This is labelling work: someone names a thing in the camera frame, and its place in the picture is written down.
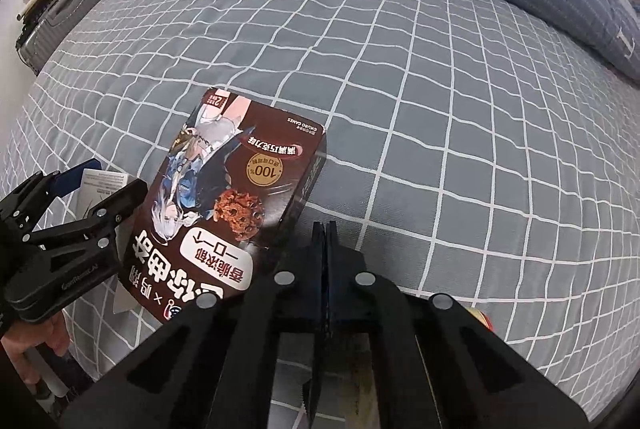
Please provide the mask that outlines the person's left hand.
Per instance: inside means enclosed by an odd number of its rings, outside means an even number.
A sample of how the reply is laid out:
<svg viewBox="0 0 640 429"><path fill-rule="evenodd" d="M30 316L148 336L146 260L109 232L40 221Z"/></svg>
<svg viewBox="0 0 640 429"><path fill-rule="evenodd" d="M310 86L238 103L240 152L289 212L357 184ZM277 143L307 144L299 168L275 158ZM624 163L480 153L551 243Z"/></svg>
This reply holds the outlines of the person's left hand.
<svg viewBox="0 0 640 429"><path fill-rule="evenodd" d="M55 355L62 357L70 346L70 335L64 315L58 312L40 324L16 321L1 338L2 348L13 371L1 371L1 393L16 390L19 383L35 386L41 379L32 359L27 355L31 349L45 345Z"/></svg>

